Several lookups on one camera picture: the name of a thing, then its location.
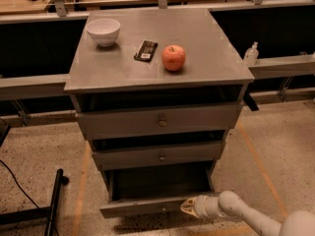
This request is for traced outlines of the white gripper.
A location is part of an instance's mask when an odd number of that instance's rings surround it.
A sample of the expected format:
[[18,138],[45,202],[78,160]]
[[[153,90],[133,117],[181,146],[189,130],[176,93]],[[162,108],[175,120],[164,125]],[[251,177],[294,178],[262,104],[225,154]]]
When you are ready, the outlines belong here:
[[197,218],[217,216],[219,214],[219,198],[210,196],[189,198],[181,205],[180,209],[182,212]]

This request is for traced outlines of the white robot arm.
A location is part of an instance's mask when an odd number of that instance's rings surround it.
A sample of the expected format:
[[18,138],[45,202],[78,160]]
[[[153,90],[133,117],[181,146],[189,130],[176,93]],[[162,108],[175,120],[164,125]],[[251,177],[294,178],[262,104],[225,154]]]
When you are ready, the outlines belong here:
[[202,219],[212,216],[240,219],[260,236],[315,236],[313,212],[298,210],[283,222],[278,222],[243,202],[232,191],[223,191],[218,196],[200,195],[189,198],[180,209]]

